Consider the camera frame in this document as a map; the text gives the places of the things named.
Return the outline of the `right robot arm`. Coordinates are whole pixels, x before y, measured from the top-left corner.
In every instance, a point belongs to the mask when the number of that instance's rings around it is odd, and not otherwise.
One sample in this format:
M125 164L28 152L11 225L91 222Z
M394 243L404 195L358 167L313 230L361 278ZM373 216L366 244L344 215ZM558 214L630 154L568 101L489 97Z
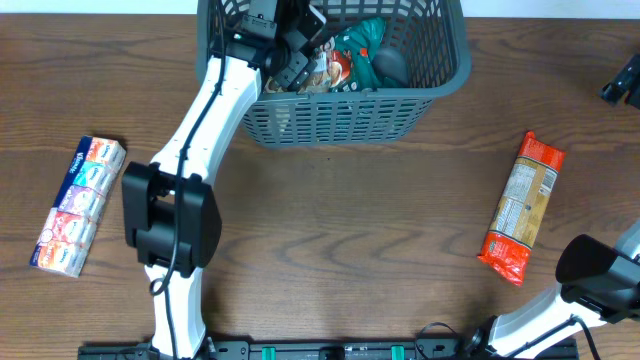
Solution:
M515 285L565 154L527 132L485 237L480 260ZM556 281L519 309L490 318L467 347L487 359L534 359L577 332L639 318L639 226L614 246L582 234L563 251Z

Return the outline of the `green lidded jar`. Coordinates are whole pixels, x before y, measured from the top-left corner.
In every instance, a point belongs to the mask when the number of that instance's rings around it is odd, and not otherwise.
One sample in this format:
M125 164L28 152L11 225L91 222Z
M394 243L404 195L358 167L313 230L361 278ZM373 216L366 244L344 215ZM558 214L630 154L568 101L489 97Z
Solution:
M399 50L392 47L380 48L372 61L374 71L379 77L396 81L400 87L409 86L408 65Z

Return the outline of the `green Nescafe coffee bag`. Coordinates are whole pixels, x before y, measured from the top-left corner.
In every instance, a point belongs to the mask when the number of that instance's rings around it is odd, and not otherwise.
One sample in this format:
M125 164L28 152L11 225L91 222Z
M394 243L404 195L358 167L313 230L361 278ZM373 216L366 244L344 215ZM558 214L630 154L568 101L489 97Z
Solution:
M397 88L400 83L374 69L373 60L386 31L382 17L363 20L331 36L319 51L322 84L329 92Z

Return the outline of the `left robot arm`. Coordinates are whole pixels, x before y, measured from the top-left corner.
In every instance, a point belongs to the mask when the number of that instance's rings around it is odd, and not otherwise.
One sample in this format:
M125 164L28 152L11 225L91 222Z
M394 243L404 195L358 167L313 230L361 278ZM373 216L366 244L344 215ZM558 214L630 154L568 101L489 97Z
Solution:
M252 1L228 13L197 5L200 89L168 143L122 177L125 240L149 278L155 331L148 359L203 359L202 276L221 236L216 176L241 119L267 80L296 89L310 75L304 47L325 17L307 1Z

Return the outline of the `orange biscuit packet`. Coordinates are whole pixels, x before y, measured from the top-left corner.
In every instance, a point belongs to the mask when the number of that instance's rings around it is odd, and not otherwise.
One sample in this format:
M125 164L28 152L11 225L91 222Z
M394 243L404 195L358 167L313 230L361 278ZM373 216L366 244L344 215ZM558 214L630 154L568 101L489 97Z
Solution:
M489 224L478 259L516 286L523 284L565 156L527 132Z

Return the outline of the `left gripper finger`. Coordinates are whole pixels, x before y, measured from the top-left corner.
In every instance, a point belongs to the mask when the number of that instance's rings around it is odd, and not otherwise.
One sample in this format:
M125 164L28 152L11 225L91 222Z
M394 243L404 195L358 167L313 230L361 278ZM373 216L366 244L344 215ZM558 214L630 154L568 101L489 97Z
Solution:
M326 18L314 6L308 5L294 31L294 49L301 50L324 28Z
M291 55L288 64L275 76L274 80L288 92L297 92L316 66L315 60L298 51Z

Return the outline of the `Kleenex tissue multipack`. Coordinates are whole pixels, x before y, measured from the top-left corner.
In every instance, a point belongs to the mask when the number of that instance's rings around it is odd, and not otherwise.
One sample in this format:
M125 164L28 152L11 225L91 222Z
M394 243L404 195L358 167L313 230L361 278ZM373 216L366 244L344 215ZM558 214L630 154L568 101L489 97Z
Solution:
M49 211L29 265L77 278L126 157L116 140L84 136Z

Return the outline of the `beige brown paper bag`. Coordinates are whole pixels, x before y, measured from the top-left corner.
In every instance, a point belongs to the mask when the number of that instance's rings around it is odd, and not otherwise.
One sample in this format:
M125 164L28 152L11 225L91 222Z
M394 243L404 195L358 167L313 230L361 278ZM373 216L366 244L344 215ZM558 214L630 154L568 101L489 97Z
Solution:
M314 51L312 59L316 67L299 85L284 88L276 80L269 78L264 91L266 93L326 93L354 89L352 85L354 63L351 50L340 50L327 42Z

